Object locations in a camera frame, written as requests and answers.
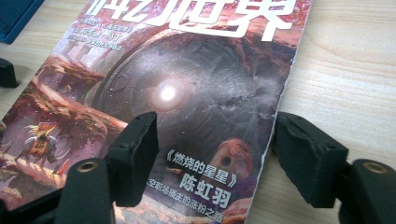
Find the wooden table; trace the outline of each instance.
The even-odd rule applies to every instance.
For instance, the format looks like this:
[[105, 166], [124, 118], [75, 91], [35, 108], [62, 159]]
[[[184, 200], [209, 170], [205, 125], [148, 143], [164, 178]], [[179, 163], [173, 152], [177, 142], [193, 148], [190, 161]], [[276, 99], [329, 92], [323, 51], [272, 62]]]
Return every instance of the wooden table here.
[[[0, 89], [0, 118], [26, 87], [86, 1], [47, 0], [0, 58], [17, 89]], [[315, 0], [280, 107], [350, 149], [396, 168], [396, 1]], [[248, 223], [337, 223], [338, 206], [314, 209], [269, 152]]]

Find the cover illustration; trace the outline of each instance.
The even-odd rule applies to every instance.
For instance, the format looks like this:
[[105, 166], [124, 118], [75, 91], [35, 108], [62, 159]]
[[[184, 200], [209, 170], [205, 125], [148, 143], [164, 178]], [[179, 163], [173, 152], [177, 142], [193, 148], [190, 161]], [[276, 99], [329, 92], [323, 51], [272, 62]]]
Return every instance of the cover illustration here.
[[91, 0], [0, 125], [8, 209], [158, 113], [160, 153], [118, 223], [244, 223], [310, 0]]

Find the magazine title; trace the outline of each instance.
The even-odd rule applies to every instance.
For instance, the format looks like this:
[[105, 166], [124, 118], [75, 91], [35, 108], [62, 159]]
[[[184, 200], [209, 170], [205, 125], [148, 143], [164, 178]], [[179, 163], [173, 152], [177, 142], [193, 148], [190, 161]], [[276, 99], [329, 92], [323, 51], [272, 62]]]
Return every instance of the magazine title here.
[[[137, 6], [129, 7], [132, 2], [138, 2]], [[264, 17], [268, 22], [263, 25], [262, 41], [272, 41], [276, 29], [291, 29], [292, 22], [283, 21], [280, 16], [290, 15], [296, 5], [296, 0], [168, 0], [160, 15], [150, 17], [149, 12], [155, 2], [94, 0], [86, 14], [96, 16], [101, 10], [112, 10], [112, 20], [153, 26], [163, 26], [169, 22], [169, 28], [182, 32], [237, 38], [247, 33], [252, 20]], [[225, 11], [231, 11], [233, 15], [229, 16]]]

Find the clamp jaw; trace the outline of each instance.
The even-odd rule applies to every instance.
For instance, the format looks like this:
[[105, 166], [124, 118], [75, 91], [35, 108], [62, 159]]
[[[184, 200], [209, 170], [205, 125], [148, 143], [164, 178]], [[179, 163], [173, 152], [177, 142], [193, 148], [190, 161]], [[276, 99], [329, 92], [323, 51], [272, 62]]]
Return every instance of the clamp jaw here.
[[396, 223], [396, 173], [378, 161], [346, 162], [348, 149], [299, 116], [279, 112], [274, 152], [307, 203], [342, 203], [342, 224]]

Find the black object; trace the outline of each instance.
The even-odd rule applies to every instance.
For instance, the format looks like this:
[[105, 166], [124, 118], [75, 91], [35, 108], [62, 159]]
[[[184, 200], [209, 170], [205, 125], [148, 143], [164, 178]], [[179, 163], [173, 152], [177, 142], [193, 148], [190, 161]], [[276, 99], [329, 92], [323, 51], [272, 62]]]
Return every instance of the black object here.
[[112, 203], [139, 204], [158, 154], [157, 114], [136, 117], [102, 159], [73, 165], [63, 189], [8, 212], [0, 223], [115, 223]]
[[342, 202], [340, 223], [395, 224], [396, 173], [378, 161], [346, 162], [348, 149], [299, 116], [279, 112], [274, 152], [307, 203]]
[[14, 65], [11, 62], [0, 58], [0, 87], [18, 86], [15, 78]]

